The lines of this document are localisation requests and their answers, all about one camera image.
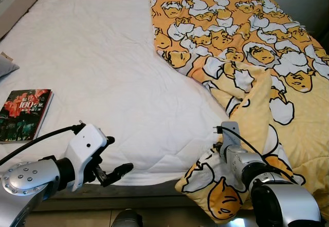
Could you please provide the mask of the grey bed base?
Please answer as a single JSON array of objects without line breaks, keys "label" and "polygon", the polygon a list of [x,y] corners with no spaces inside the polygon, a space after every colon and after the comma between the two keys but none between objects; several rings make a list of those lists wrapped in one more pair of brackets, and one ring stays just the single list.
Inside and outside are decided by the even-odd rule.
[{"label": "grey bed base", "polygon": [[35,212],[103,211],[113,209],[169,209],[200,207],[175,190],[175,181],[156,185],[85,184],[78,191],[60,191],[43,201]]}]

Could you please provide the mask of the grey robot left leg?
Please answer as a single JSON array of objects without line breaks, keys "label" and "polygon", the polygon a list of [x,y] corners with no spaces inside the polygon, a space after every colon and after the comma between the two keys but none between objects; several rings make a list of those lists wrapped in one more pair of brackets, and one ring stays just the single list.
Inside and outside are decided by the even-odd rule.
[{"label": "grey robot left leg", "polygon": [[118,213],[111,227],[144,227],[143,219],[134,209],[125,209]]}]

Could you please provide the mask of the grey plush pillow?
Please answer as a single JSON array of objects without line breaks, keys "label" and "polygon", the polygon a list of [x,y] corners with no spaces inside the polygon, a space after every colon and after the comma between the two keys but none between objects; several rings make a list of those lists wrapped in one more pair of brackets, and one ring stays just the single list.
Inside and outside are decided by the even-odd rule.
[{"label": "grey plush pillow", "polygon": [[10,56],[4,52],[0,52],[0,80],[4,79],[10,73],[18,70],[19,68],[19,65],[15,64]]}]

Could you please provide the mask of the printed grey headboard cushion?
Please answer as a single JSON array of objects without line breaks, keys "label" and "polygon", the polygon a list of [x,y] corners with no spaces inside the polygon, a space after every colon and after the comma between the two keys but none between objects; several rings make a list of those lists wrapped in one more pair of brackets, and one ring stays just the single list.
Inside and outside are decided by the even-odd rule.
[{"label": "printed grey headboard cushion", "polygon": [[0,0],[0,39],[27,13],[37,0]]}]

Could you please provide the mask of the yellow cartoon egg blanket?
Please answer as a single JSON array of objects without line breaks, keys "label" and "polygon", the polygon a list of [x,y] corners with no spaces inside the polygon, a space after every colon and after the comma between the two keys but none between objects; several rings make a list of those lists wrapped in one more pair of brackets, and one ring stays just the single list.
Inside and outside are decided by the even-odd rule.
[{"label": "yellow cartoon egg blanket", "polygon": [[[314,197],[328,218],[329,58],[275,0],[151,0],[154,44],[173,69],[200,83],[238,123],[242,148],[265,157]],[[249,192],[239,209],[253,210]]]}]

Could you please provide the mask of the dark bedside cabinet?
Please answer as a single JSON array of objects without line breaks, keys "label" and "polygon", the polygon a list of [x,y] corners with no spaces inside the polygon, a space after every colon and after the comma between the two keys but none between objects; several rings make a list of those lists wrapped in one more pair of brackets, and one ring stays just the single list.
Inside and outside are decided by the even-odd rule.
[{"label": "dark bedside cabinet", "polygon": [[329,24],[325,24],[322,28],[317,28],[314,34],[315,39],[320,43],[326,51],[329,49]]}]

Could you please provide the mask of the dark red-green cover book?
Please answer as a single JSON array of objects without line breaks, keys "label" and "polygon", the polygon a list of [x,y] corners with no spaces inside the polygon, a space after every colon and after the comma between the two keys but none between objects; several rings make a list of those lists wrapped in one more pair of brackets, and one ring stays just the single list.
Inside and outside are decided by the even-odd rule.
[{"label": "dark red-green cover book", "polygon": [[30,142],[39,133],[52,99],[51,89],[17,89],[0,102],[0,143]]}]

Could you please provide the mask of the white quilted mattress pad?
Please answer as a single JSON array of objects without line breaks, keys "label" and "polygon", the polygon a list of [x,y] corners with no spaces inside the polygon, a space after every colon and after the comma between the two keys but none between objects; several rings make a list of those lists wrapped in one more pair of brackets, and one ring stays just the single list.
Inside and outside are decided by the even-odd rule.
[{"label": "white quilted mattress pad", "polygon": [[118,185],[179,180],[216,140],[223,108],[154,46],[150,0],[38,0],[0,40],[18,70],[0,78],[0,109],[19,89],[51,89],[40,134],[85,122],[115,142],[101,168],[134,168]]}]

